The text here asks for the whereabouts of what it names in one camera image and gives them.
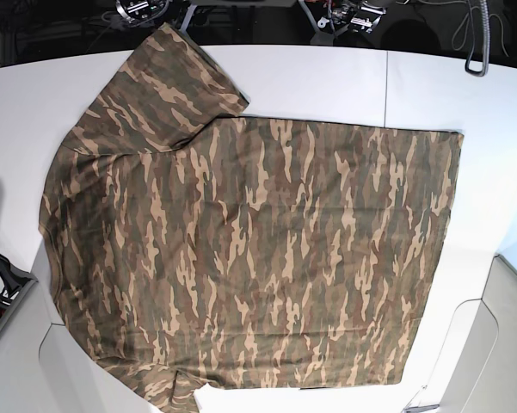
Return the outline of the camouflage T-shirt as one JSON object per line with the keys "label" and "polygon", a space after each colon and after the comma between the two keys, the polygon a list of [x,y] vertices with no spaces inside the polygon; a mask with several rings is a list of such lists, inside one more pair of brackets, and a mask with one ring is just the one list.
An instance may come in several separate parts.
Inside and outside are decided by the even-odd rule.
{"label": "camouflage T-shirt", "polygon": [[48,171],[51,295],[85,353],[164,412],[194,391],[394,385],[442,251],[461,133],[252,118],[162,25]]}

